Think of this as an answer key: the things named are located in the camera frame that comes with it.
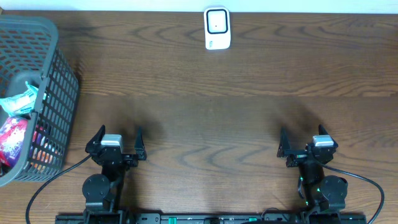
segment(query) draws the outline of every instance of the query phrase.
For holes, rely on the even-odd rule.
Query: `basket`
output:
[[[57,47],[58,31],[41,17],[0,16],[0,97],[39,88],[15,166],[0,177],[45,181],[62,170],[76,111],[79,85]],[[0,125],[8,114],[0,109]]]

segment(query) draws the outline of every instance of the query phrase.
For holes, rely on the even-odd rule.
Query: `black cable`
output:
[[[73,170],[74,168],[80,166],[82,163],[86,162],[89,158],[91,157],[91,155],[88,155],[86,158],[84,158],[82,161],[76,163],[75,165],[67,168],[66,170],[62,171],[61,173],[51,177],[51,179],[49,179],[48,181],[46,181],[46,183],[44,183],[37,191],[36,193],[32,196],[32,198],[30,199],[29,203],[27,204],[26,207],[26,213],[25,213],[25,219],[26,219],[26,223],[30,224],[30,220],[29,220],[29,211],[30,208],[33,204],[33,201],[35,200],[35,198],[38,196],[38,194],[49,184],[51,183],[53,180],[55,180],[56,178],[60,177],[63,174],[66,174],[67,172]]]
[[[272,208],[267,208],[267,209],[261,214],[261,220],[264,220],[264,215],[265,215],[269,210],[277,210],[277,211],[279,211],[279,213],[284,217],[284,219],[285,219],[287,222],[289,221],[289,219],[286,218],[286,216],[285,216],[278,208],[274,208],[274,207],[272,207]]]
[[[368,224],[372,224],[374,222],[374,220],[377,218],[377,216],[379,215],[379,213],[380,213],[380,211],[381,211],[381,209],[383,208],[383,205],[384,205],[384,191],[383,191],[383,188],[381,188],[381,186],[378,183],[376,183],[375,181],[373,181],[371,179],[368,179],[368,178],[363,177],[361,175],[353,174],[353,173],[350,173],[350,172],[347,172],[347,171],[339,170],[339,169],[324,165],[323,163],[319,162],[318,159],[316,159],[315,156],[313,156],[313,154],[310,153],[310,156],[312,156],[314,158],[314,161],[318,165],[322,166],[323,168],[338,172],[340,174],[345,174],[345,175],[349,175],[349,176],[352,176],[352,177],[356,177],[358,179],[364,180],[366,182],[369,182],[369,183],[375,185],[379,189],[380,194],[381,194],[379,208],[377,208],[375,214],[373,215],[373,217],[368,222]]]

